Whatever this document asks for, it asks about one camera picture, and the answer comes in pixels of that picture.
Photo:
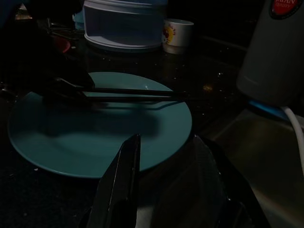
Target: granite countertop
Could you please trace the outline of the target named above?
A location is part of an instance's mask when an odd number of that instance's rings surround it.
[[[67,54],[79,59],[88,72],[135,74],[203,97],[204,102],[188,103],[192,133],[198,133],[241,97],[235,80],[244,52],[225,45],[205,40],[185,56],[161,50],[146,54],[110,53],[88,47],[84,39],[72,46]],[[10,109],[11,105],[0,98],[0,227],[76,228],[93,202],[98,180],[59,176],[23,159],[7,136]],[[171,163],[166,161],[141,174],[141,211],[149,204],[145,196],[149,194],[153,199],[162,194],[160,183],[168,186],[167,180],[175,180],[185,170],[192,172],[187,166],[193,162],[193,156],[186,151],[187,146],[169,159]]]

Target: white plastic container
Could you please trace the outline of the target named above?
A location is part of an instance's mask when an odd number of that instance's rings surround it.
[[[94,46],[120,52],[158,48],[167,0],[86,0],[85,38]]]

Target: stainless steel sink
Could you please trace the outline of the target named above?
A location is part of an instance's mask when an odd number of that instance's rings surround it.
[[[219,144],[248,180],[272,228],[304,228],[304,179],[288,122],[244,110],[227,114],[202,134]]]

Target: cup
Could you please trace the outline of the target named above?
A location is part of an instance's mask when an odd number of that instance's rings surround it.
[[[165,52],[182,54],[190,44],[194,23],[179,19],[166,19],[162,31],[162,46]]]

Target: red logo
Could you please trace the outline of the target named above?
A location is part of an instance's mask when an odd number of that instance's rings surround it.
[[[294,14],[300,7],[302,0],[274,0],[271,5],[273,18],[284,19]]]

